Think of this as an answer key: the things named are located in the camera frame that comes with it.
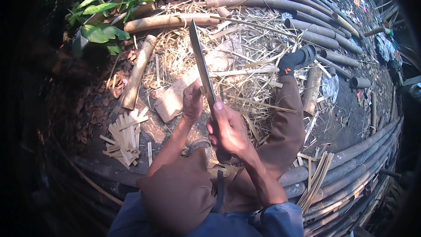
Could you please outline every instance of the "blue shirt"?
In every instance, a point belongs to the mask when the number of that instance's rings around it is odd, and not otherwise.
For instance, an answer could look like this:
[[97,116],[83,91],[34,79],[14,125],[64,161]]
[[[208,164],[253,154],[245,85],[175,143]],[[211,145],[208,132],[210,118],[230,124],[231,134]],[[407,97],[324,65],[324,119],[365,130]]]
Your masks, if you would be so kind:
[[[254,222],[255,213],[209,213],[186,236],[297,237],[304,236],[301,208],[286,202],[272,205]],[[128,193],[112,223],[108,237],[167,236],[148,223],[140,192]]]

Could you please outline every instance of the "hand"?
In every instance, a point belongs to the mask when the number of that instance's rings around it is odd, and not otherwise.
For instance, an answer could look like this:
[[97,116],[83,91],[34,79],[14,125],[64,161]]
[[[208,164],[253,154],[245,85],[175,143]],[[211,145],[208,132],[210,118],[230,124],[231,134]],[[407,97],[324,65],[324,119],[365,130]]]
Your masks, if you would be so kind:
[[203,111],[201,86],[202,81],[198,78],[183,91],[183,117],[192,124],[200,118]]
[[247,135],[241,114],[232,110],[220,100],[213,105],[213,111],[218,122],[220,136],[213,135],[212,121],[209,118],[206,128],[209,131],[209,140],[213,147],[220,144],[228,153],[242,160],[250,150],[254,150],[254,147]]

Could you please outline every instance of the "knife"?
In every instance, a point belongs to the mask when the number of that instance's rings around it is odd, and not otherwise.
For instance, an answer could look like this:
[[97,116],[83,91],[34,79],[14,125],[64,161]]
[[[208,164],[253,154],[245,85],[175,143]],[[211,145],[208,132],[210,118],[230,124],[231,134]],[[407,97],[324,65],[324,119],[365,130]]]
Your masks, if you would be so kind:
[[[213,113],[213,105],[216,103],[216,96],[213,92],[211,78],[209,77],[208,67],[206,66],[205,56],[203,55],[202,45],[199,40],[199,35],[197,34],[194,19],[192,19],[190,24],[189,33],[197,68],[199,69],[200,79],[203,84],[203,90],[205,91],[205,96],[208,99],[213,134],[220,139],[218,122],[216,121],[215,114]],[[222,147],[222,145],[217,146],[216,157],[221,164],[226,164],[231,159],[231,155]]]

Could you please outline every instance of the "black sock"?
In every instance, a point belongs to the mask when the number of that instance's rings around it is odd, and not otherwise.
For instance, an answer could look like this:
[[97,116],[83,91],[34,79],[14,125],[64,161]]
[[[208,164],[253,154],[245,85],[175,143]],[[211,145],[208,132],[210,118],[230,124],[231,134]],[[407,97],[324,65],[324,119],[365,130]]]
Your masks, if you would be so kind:
[[294,67],[304,61],[305,53],[303,50],[297,50],[294,53],[286,53],[279,61],[279,77],[285,75],[294,76]]

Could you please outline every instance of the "foot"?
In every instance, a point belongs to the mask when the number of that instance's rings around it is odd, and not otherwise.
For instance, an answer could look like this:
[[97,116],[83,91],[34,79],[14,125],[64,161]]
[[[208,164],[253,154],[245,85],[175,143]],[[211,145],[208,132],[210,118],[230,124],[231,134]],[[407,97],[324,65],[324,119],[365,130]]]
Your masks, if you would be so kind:
[[208,158],[207,162],[209,162],[209,159],[212,155],[212,146],[211,142],[207,138],[200,138],[194,141],[189,147],[189,152],[187,156],[190,156],[193,153],[193,151],[199,147],[203,147],[205,149],[206,157]]
[[316,48],[312,44],[306,44],[294,53],[286,53],[278,64],[279,77],[294,75],[294,70],[313,63],[316,58]]

